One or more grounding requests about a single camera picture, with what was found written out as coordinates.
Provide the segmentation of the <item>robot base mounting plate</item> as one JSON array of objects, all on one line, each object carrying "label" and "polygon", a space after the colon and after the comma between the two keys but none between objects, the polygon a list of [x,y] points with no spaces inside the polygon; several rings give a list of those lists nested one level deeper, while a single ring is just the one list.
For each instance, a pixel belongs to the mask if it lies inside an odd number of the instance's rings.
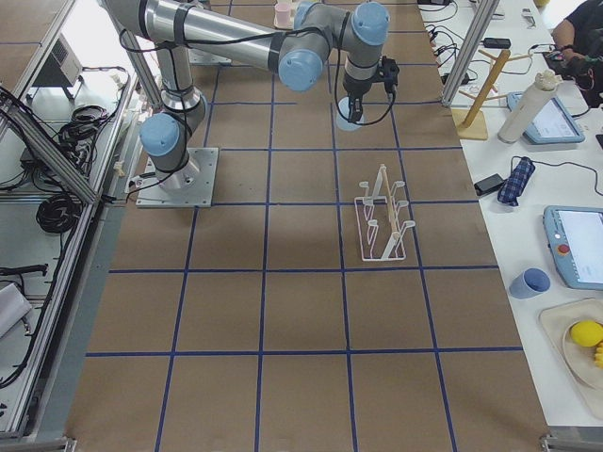
[{"label": "robot base mounting plate", "polygon": [[156,172],[151,158],[147,159],[149,176],[132,179],[136,192],[136,205],[140,208],[210,207],[216,169],[218,148],[188,148],[187,165],[171,177]]}]

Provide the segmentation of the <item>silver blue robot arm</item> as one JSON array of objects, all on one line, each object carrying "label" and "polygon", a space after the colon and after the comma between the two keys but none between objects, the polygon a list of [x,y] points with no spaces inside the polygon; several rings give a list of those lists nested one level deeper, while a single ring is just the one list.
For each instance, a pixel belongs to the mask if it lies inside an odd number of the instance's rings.
[{"label": "silver blue robot arm", "polygon": [[162,108],[143,123],[140,139],[166,191],[196,183],[200,168],[187,143],[203,120],[206,100],[192,80],[188,52],[199,49],[263,68],[289,89],[305,92],[320,78],[330,53],[345,53],[338,115],[344,126],[366,126],[363,98],[381,84],[396,99],[399,68],[383,55],[390,16],[377,2],[345,10],[312,1],[299,3],[293,27],[279,31],[218,14],[192,2],[106,1],[123,34],[154,43],[161,72]]}]

